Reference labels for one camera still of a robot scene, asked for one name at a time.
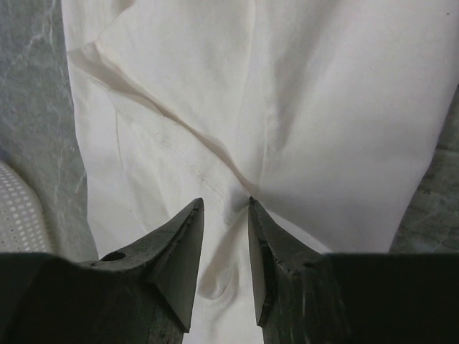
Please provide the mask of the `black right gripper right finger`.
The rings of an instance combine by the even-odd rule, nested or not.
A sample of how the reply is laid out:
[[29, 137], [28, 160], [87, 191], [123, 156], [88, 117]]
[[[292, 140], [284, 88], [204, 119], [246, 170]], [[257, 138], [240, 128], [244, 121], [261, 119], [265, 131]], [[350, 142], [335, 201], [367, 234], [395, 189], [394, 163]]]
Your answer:
[[456, 254], [320, 254], [250, 199], [255, 317], [265, 343], [456, 343]]

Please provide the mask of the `cream white t-shirt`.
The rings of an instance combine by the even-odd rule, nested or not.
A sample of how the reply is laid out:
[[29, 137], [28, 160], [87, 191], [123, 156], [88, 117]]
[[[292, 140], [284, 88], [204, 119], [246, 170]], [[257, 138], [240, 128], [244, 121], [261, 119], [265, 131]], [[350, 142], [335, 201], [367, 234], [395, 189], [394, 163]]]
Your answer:
[[204, 201], [185, 343], [261, 343], [247, 204], [387, 252], [458, 85], [456, 1], [63, 1], [104, 256]]

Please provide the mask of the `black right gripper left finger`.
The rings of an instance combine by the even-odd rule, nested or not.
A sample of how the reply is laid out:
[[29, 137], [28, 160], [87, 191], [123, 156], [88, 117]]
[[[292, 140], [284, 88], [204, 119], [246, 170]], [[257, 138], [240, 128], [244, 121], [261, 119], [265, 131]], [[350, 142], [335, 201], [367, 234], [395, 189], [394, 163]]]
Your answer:
[[1, 256], [3, 343], [180, 343], [191, 315], [204, 202], [98, 261]]

